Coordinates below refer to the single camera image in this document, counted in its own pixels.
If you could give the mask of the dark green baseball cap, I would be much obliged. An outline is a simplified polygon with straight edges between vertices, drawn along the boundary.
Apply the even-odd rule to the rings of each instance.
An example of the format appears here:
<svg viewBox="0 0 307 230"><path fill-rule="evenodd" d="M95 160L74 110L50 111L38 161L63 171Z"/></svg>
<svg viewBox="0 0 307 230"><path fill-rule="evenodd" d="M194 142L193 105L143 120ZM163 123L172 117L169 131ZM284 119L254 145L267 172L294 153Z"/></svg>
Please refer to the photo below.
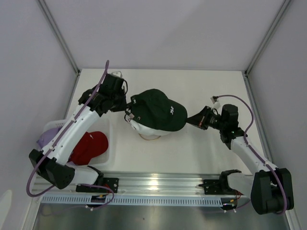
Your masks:
<svg viewBox="0 0 307 230"><path fill-rule="evenodd" d="M125 118L144 127L166 132L181 130L187 121L186 108L169 99L158 89L149 89L131 96Z"/></svg>

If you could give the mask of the white baseball cap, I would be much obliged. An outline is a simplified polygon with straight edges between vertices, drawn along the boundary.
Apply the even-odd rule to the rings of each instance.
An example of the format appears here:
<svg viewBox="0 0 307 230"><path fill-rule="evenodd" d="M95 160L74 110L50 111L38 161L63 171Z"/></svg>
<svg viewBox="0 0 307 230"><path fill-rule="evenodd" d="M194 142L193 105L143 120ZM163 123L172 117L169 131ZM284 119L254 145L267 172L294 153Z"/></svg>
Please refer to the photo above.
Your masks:
<svg viewBox="0 0 307 230"><path fill-rule="evenodd" d="M150 127L144 126L144 125L142 125L140 123L137 123L134 120L130 120L129 124L139 134L145 135L145 136L166 136L166 135L171 133L171 131L163 131L163 130L154 129L154 128L150 128Z"/></svg>

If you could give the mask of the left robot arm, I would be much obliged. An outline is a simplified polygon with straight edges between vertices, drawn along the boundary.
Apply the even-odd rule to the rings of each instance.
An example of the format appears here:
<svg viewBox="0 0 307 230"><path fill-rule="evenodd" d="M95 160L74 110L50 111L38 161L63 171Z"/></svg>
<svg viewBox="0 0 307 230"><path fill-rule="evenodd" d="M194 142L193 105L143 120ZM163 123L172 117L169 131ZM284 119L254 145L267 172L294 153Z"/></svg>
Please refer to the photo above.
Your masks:
<svg viewBox="0 0 307 230"><path fill-rule="evenodd" d="M126 109L128 83L122 73L103 73L98 84L86 90L64 126L41 150L33 149L29 159L31 175L38 174L52 187L64 189L70 184L87 184L93 192L100 191L104 180L101 172L90 166L68 166L70 155L86 131L107 112Z"/></svg>

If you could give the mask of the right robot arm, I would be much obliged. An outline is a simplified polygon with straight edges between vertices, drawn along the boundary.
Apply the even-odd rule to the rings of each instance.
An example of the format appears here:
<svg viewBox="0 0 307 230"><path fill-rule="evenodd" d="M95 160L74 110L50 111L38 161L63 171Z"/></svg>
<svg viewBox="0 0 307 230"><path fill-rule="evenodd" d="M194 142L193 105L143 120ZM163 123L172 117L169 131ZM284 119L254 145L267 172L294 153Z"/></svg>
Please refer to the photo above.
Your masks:
<svg viewBox="0 0 307 230"><path fill-rule="evenodd" d="M209 127L218 130L221 141L252 173L250 179L240 170L222 172L218 186L223 193L237 190L251 200L254 210L260 215L283 214L294 208L291 173L257 153L239 127L237 106L225 104L221 114L215 114L212 108L205 106L198 114L189 117L187 123L202 130Z"/></svg>

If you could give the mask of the white plastic basket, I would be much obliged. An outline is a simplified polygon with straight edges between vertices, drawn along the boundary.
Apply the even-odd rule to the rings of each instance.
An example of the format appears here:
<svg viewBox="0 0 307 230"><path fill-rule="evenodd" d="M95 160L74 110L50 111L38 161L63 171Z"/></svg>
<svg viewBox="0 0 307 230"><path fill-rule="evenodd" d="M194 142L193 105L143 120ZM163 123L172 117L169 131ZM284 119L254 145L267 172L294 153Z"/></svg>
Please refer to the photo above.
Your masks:
<svg viewBox="0 0 307 230"><path fill-rule="evenodd" d="M53 128L53 127L60 127L64 126L66 123L66 120L55 120L48 122L44 128L43 132L46 130ZM95 132L95 131L100 131L104 133L107 136L108 139L108 149L107 151L93 159L91 159L90 163L88 165L93 166L93 167L105 167L109 165L112 161L113 158L113 138L112 138L112 125L110 121L107 118L100 118L98 121L96 121L88 130L87 132Z"/></svg>

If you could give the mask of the red baseball cap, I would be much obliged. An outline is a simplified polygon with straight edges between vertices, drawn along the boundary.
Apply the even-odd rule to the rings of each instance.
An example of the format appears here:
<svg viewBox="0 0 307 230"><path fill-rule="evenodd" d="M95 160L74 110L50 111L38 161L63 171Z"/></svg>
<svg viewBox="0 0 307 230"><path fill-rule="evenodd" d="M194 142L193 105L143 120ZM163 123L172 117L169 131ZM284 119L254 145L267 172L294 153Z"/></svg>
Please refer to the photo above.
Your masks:
<svg viewBox="0 0 307 230"><path fill-rule="evenodd" d="M107 136L100 132L86 132L69 157L75 165L88 165L91 159L104 154L108 149Z"/></svg>

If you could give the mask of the lavender baseball cap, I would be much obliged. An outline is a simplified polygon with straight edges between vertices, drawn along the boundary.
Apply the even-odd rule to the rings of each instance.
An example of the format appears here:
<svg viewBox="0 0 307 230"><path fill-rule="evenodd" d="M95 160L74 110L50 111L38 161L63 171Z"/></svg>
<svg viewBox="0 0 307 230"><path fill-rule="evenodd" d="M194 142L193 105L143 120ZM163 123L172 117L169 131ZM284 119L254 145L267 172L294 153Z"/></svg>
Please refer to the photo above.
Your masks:
<svg viewBox="0 0 307 230"><path fill-rule="evenodd" d="M47 158L55 160L60 165L73 165L69 162L69 157L72 154L73 149L77 145L80 137L73 131L65 131L64 126L53 127L40 136L38 145L44 155L47 153Z"/></svg>

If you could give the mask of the right aluminium frame post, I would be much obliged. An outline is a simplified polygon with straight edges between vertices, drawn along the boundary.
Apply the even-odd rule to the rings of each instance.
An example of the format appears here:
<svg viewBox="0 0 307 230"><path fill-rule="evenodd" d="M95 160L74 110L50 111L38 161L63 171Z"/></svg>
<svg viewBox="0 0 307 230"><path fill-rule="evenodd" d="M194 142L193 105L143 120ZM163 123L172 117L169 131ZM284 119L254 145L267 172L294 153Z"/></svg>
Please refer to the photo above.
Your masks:
<svg viewBox="0 0 307 230"><path fill-rule="evenodd" d="M262 38L258 48L256 49L256 52L252 56L246 70L244 71L244 76L248 77L255 65L257 64L258 60L262 56L263 52L265 51L266 47L272 40L274 34L276 33L279 25L281 24L284 16L287 14L291 4L293 3L293 0L283 0L281 6L279 7L273 21L270 23L270 26L268 27L268 30L264 34L264 37Z"/></svg>

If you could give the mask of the aluminium frame post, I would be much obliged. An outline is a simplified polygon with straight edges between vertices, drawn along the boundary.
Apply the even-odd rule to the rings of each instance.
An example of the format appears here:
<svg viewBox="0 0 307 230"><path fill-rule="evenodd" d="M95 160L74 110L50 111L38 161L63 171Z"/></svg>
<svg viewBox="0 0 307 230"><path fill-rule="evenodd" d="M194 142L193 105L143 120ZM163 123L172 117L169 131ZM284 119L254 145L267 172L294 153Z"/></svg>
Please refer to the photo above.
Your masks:
<svg viewBox="0 0 307 230"><path fill-rule="evenodd" d="M272 40L274 34L276 33L279 25L281 24L284 16L287 14L291 4L293 3L293 0L283 0L281 6L279 7L273 21L270 23L270 26L268 27L268 30L264 34L264 37L262 38L258 48L256 49L256 52L252 56L246 70L244 71L244 76L248 77L255 65L257 64L258 60L262 56L263 52L265 51L266 47Z"/></svg>
<svg viewBox="0 0 307 230"><path fill-rule="evenodd" d="M62 32L59 29L59 26L49 9L49 6L45 0L36 0L36 3L38 4L46 22L48 23L55 39L57 40L64 56L66 57L67 61L69 62L71 68L73 69L74 73L78 76L80 73L80 69L78 68L78 65L62 35Z"/></svg>

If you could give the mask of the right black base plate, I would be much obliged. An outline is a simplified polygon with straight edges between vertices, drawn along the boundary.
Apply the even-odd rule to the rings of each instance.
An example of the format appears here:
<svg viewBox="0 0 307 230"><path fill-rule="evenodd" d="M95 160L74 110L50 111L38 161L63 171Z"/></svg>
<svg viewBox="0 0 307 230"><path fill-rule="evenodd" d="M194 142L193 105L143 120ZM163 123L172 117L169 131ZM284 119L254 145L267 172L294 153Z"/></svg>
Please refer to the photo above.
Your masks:
<svg viewBox="0 0 307 230"><path fill-rule="evenodd" d="M205 195L238 195L234 189L226 188L218 179L204 179L198 184L204 190Z"/></svg>

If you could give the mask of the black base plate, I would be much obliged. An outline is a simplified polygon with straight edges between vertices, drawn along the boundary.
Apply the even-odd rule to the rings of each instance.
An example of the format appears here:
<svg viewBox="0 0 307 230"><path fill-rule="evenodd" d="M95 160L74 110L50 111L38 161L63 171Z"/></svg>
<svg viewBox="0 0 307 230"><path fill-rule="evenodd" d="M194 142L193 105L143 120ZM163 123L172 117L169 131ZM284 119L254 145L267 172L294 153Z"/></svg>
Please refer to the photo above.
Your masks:
<svg viewBox="0 0 307 230"><path fill-rule="evenodd" d="M110 193L109 190L103 187L107 187L111 189L114 193L118 192L119 188L119 179L118 178L108 178L108 177L101 177L98 178L94 185L98 185L100 187L92 187L92 186L84 186L84 185L77 185L76 192L78 193Z"/></svg>
<svg viewBox="0 0 307 230"><path fill-rule="evenodd" d="M205 195L238 195L234 189L226 188L218 179L204 179L198 184L204 190Z"/></svg>

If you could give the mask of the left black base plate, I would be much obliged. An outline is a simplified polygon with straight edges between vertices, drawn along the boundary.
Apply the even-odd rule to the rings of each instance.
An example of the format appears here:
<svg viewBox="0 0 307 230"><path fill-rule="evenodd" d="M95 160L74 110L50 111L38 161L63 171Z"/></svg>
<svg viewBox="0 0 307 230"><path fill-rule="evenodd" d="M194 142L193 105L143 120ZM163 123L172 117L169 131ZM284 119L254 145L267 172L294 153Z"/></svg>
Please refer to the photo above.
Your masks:
<svg viewBox="0 0 307 230"><path fill-rule="evenodd" d="M92 187L92 186L84 186L84 185L77 185L76 192L78 193L110 193L109 190L103 187L107 187L111 189L114 193L118 192L119 188L119 179L118 178L108 178L108 177L101 177L98 178L94 185L98 185L100 187Z"/></svg>

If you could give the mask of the aluminium mounting rail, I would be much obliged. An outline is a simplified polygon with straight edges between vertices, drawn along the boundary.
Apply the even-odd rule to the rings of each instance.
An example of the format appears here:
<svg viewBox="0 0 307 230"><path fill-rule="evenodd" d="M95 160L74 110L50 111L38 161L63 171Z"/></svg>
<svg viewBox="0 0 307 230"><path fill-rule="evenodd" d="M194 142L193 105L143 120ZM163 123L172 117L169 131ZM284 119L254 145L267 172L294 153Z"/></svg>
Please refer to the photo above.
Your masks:
<svg viewBox="0 0 307 230"><path fill-rule="evenodd" d="M219 174L104 172L118 178L116 196L204 196L199 187L204 179L218 179Z"/></svg>

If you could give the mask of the left aluminium frame post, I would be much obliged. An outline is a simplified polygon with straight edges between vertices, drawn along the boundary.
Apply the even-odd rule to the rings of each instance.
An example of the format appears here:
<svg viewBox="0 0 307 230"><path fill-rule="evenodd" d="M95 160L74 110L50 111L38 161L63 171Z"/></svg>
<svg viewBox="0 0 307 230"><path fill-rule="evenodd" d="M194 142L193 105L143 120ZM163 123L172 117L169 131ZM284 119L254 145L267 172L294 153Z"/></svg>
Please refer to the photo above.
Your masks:
<svg viewBox="0 0 307 230"><path fill-rule="evenodd" d="M67 61L69 62L71 68L73 69L74 73L78 76L80 73L80 69L78 68L78 65L62 35L62 32L59 29L59 26L49 9L49 6L45 0L36 0L36 3L38 4L46 22L48 23L55 39L57 40L64 56L66 57Z"/></svg>

